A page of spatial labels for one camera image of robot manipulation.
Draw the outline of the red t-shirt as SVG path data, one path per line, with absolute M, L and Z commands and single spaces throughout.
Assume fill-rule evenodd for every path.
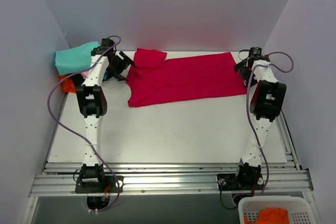
M 133 61 L 126 80 L 132 108 L 247 93 L 229 52 L 169 59 L 162 51 L 138 49 Z

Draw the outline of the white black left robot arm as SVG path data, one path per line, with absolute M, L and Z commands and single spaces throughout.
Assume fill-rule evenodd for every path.
M 103 162 L 100 154 L 100 135 L 103 116 L 107 113 L 107 100 L 102 90 L 104 76 L 125 81 L 122 75 L 128 66 L 134 65 L 125 53 L 116 54 L 112 46 L 98 46 L 91 52 L 91 67 L 82 85 L 76 87 L 79 110 L 84 117 L 86 139 L 85 157 L 79 178 L 94 192 L 105 188 Z

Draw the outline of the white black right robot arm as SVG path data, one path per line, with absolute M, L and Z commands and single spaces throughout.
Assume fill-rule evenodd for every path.
M 287 86 L 275 77 L 269 60 L 255 60 L 251 67 L 240 63 L 240 72 L 247 84 L 246 112 L 251 135 L 237 172 L 233 175 L 236 187 L 263 185 L 262 161 L 266 161 L 263 147 L 273 121 L 279 116 Z

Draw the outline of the pink folded t-shirt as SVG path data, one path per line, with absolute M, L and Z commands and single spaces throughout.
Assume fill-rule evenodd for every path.
M 89 73 L 89 71 L 84 71 L 84 72 L 81 72 L 81 75 L 85 79 L 88 76 L 88 73 Z

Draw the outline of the black folded t-shirt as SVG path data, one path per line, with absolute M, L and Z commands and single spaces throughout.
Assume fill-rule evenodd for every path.
M 111 77 L 109 76 L 109 74 L 107 72 L 105 72 L 104 76 L 103 76 L 103 81 L 107 81 L 110 78 Z M 81 73 L 71 77 L 71 84 L 73 85 L 74 88 L 76 88 L 76 86 L 82 85 L 84 81 L 85 81 L 85 79 L 83 78 Z

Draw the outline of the teal folded t-shirt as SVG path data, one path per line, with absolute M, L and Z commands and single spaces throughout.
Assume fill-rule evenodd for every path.
M 89 69 L 91 66 L 91 52 L 99 47 L 97 41 L 83 44 L 79 47 L 55 52 L 55 66 L 60 76 Z

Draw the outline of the orange folded t-shirt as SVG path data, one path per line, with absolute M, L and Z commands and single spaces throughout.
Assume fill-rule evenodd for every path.
M 76 93 L 76 88 L 71 84 L 71 77 L 61 83 L 61 89 L 64 93 Z

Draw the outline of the white plastic laundry basket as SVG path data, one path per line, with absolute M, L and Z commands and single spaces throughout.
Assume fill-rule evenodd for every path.
M 292 196 L 254 196 L 238 204 L 241 223 L 316 223 L 308 202 Z

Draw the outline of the orange t-shirt in basket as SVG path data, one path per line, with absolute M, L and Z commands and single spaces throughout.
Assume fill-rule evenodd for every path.
M 269 208 L 261 210 L 258 219 L 255 222 L 251 222 L 244 217 L 245 224 L 257 223 L 257 224 L 290 224 L 288 212 L 285 209 Z

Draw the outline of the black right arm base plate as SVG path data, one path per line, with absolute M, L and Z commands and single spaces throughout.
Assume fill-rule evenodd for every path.
M 219 191 L 236 191 L 236 190 L 262 190 L 264 187 L 264 181 L 260 179 L 256 184 L 246 184 L 238 182 L 235 179 L 235 174 L 223 174 L 219 173 L 216 175 L 217 187 Z

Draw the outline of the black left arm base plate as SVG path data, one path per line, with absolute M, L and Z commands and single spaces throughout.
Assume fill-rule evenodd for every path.
M 77 177 L 75 193 L 76 194 L 97 194 L 97 193 L 118 193 L 123 191 L 123 176 L 105 176 L 103 181 L 97 178 Z

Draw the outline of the aluminium frame rails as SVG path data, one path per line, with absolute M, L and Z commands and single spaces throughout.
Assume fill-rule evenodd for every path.
M 101 151 L 123 176 L 116 204 L 99 214 L 75 193 L 85 143 L 59 127 L 47 164 L 30 191 L 26 223 L 209 223 L 222 220 L 216 176 L 234 172 L 250 134 L 245 97 L 130 108 L 129 87 L 103 84 L 108 112 Z

